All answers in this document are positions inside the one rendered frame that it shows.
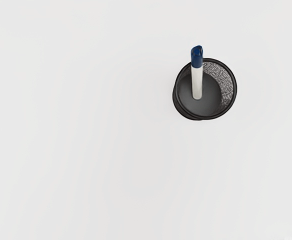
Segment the black mesh pen holder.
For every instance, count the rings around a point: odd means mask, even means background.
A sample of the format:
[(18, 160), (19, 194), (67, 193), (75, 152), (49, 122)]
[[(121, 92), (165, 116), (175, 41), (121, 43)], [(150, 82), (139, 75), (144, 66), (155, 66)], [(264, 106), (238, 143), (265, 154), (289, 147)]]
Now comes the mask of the black mesh pen holder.
[(176, 110), (185, 118), (194, 121), (212, 120), (224, 115), (232, 107), (237, 90), (236, 78), (227, 65), (213, 58), (204, 58), (202, 98), (193, 98), (189, 62), (176, 77), (172, 100)]

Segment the white pen with blue cap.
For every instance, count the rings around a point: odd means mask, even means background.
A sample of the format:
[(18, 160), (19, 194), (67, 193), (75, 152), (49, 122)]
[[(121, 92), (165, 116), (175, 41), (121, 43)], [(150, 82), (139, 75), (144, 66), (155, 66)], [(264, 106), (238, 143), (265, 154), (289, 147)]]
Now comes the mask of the white pen with blue cap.
[(203, 95), (203, 48), (201, 45), (191, 49), (191, 90), (192, 97), (200, 100)]

